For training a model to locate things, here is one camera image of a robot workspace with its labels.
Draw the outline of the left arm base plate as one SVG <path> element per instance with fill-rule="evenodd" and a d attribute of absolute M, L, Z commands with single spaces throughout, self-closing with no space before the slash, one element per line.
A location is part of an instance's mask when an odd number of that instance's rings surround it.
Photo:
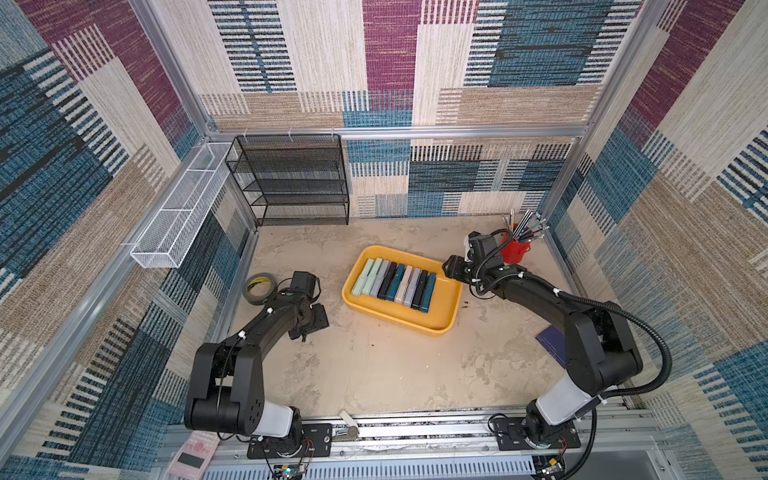
<path fill-rule="evenodd" d="M 330 423 L 303 424 L 293 428 L 286 437 L 252 437 L 246 458 L 272 460 L 329 457 L 332 437 L 333 427 Z"/>

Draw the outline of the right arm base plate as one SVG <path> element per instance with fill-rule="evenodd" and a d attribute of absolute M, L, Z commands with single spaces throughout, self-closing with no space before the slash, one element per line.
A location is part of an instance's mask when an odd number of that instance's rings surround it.
<path fill-rule="evenodd" d="M 492 415 L 487 422 L 500 451 L 578 449 L 582 442 L 572 422 L 552 426 L 528 417 Z"/>

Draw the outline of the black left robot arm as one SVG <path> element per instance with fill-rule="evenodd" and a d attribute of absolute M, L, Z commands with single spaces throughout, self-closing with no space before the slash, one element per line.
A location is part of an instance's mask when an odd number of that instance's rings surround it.
<path fill-rule="evenodd" d="M 263 362 L 283 336 L 304 342 L 329 326 L 320 293 L 314 274 L 296 271 L 245 327 L 198 348 L 184 412 L 187 429 L 247 437 L 264 454 L 277 456 L 295 455 L 307 445 L 299 409 L 266 399 Z"/>

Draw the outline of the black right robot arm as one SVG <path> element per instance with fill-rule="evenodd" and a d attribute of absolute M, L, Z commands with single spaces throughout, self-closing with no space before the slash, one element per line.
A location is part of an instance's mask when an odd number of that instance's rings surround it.
<path fill-rule="evenodd" d="M 453 255 L 442 269 L 446 277 L 469 286 L 480 298 L 492 296 L 520 305 L 562 332 L 565 374 L 526 408 L 521 431 L 533 448 L 548 448 L 571 428 L 575 418 L 602 401 L 652 392 L 669 379 L 673 357 L 661 334 L 613 302 L 565 292 L 517 264 L 504 262 L 499 231 L 466 238 L 464 255 Z M 632 330 L 640 329 L 657 346 L 662 365 L 649 382 L 624 387 L 643 370 Z"/>

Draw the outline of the yellow plastic storage tray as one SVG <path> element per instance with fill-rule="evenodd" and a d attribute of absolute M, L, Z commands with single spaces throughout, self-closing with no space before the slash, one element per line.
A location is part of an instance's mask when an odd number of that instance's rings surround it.
<path fill-rule="evenodd" d="M 436 285 L 431 297 L 429 310 L 421 313 L 396 302 L 374 299 L 361 294 L 355 296 L 353 287 L 363 273 L 369 260 L 377 258 L 426 269 L 436 274 Z M 448 279 L 442 271 L 439 261 L 414 255 L 404 251 L 373 245 L 365 248 L 356 260 L 342 288 L 342 298 L 352 310 L 368 315 L 377 320 L 390 322 L 411 330 L 432 336 L 447 333 L 455 323 L 461 303 L 461 284 Z"/>

